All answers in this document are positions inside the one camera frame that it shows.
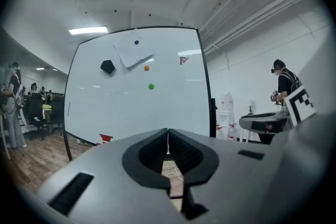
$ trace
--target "office chair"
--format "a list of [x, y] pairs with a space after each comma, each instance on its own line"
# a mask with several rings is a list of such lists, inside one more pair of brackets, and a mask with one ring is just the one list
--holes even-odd
[[64, 117], [64, 102], [62, 97], [56, 96], [51, 101], [51, 119], [52, 123], [58, 125], [58, 129], [60, 130], [60, 135], [63, 135], [61, 125], [63, 125], [63, 117]]
[[43, 100], [41, 98], [41, 94], [33, 93], [29, 100], [29, 107], [27, 114], [29, 124], [36, 126], [37, 131], [40, 131], [41, 127], [44, 127], [47, 123], [47, 121], [43, 118], [42, 111], [43, 111]]

